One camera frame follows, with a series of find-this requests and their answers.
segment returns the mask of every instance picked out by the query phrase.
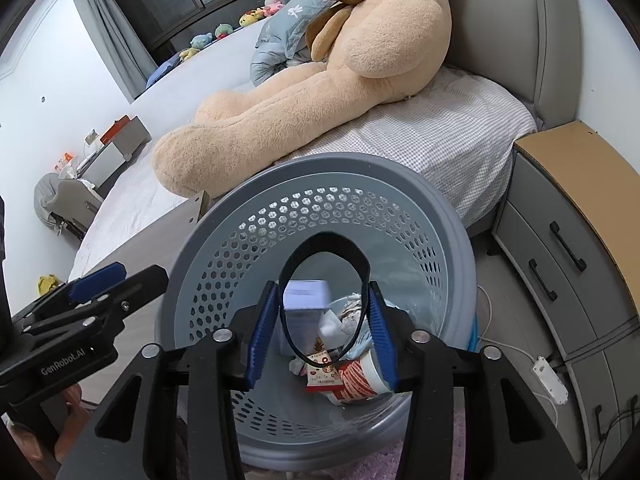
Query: brown plush toy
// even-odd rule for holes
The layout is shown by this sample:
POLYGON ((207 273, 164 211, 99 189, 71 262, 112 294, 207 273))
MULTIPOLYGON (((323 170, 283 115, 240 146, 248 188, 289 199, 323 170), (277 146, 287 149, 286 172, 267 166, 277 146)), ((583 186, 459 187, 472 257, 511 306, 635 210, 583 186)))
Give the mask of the brown plush toy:
POLYGON ((217 92, 193 124, 162 137, 156 177, 182 196, 220 196, 375 105, 422 90, 444 60, 450 30, 448 0, 345 5, 321 30, 308 30, 317 62, 287 68, 250 92, 217 92))

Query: teddy bear leg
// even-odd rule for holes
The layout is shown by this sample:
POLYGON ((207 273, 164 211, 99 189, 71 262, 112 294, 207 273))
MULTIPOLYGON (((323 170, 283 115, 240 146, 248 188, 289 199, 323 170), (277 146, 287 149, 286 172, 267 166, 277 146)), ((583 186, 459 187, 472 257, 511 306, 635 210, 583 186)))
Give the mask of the teddy bear leg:
POLYGON ((281 70, 249 92, 235 92, 233 90, 216 92, 200 104, 194 122, 207 124, 220 119, 236 117, 281 90, 319 72, 324 72, 325 69, 326 63, 303 63, 281 70))
POLYGON ((152 166, 169 191, 221 196, 287 153, 386 100, 385 80, 348 68, 317 73, 243 114, 182 126, 158 140, 152 166))

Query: blue plush toy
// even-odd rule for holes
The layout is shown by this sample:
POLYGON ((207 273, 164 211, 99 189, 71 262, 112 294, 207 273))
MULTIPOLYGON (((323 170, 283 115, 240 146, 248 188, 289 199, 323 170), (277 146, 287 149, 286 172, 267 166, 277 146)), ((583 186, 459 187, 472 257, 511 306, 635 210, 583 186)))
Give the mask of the blue plush toy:
POLYGON ((193 48, 197 48, 198 50, 202 50, 207 45, 210 45, 213 42, 213 34, 209 32, 208 34, 199 34, 195 36, 191 40, 191 46, 193 48))

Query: gray trash bin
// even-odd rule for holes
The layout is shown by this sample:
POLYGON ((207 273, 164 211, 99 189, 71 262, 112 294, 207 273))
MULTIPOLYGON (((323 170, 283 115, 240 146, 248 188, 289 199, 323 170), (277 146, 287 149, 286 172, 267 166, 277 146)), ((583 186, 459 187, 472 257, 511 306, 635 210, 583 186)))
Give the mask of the gray trash bin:
MULTIPOLYGON (((226 195, 200 221, 170 277, 156 323, 167 349, 193 344, 257 303, 287 257, 307 237, 334 231, 371 264, 385 299, 450 346, 468 345, 476 309, 476 269, 454 209, 423 177, 384 158, 327 153, 266 170, 226 195)), ((293 279, 327 280, 332 299, 359 290, 349 264, 320 253, 293 279)), ((278 470, 349 462, 404 435, 408 395, 334 406, 305 391, 270 348, 262 378, 233 392, 242 460, 278 470)), ((185 410, 185 396, 180 409, 185 410)))

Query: blue gripper pad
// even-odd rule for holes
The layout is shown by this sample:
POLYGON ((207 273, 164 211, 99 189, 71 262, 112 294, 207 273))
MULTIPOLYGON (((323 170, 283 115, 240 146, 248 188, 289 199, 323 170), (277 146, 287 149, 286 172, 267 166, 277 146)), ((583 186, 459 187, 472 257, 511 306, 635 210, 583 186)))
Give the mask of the blue gripper pad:
POLYGON ((387 382, 389 388, 395 391, 399 382, 398 370, 396 369, 396 347, 391 340, 380 305, 371 286, 369 286, 369 329, 382 378, 387 382))
POLYGON ((255 323, 251 341, 249 341, 244 378, 250 388, 255 386, 255 383, 262 375, 264 361, 267 358, 267 350, 278 319, 277 292, 278 286, 273 283, 255 323))
POLYGON ((69 300, 86 303, 91 298, 100 296, 113 285, 117 285, 127 277, 124 265, 115 262, 103 269, 96 270, 84 278, 77 280, 69 292, 69 300))

